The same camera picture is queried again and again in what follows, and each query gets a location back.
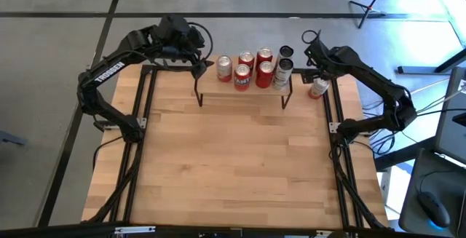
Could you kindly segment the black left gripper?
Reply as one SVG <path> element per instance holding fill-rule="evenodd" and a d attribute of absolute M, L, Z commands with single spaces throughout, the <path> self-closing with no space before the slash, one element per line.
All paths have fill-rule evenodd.
<path fill-rule="evenodd" d="M 161 19 L 159 39 L 162 42 L 164 59 L 172 62 L 181 61 L 185 63 L 188 58 L 200 56 L 202 54 L 200 50 L 204 47 L 202 34 L 179 15 L 165 15 Z M 204 60 L 193 66 L 193 78 L 199 79 L 213 64 L 213 61 Z"/>

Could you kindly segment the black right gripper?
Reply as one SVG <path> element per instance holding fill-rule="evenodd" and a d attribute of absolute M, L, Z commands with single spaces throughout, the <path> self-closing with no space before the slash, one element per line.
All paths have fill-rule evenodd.
<path fill-rule="evenodd" d="M 327 80 L 336 84 L 337 75 L 342 74 L 342 67 L 327 55 L 328 49 L 321 41 L 312 41 L 304 50 L 304 54 L 309 58 L 310 64 L 317 69 L 310 69 L 310 81 L 320 78 L 320 72 L 326 73 Z"/>

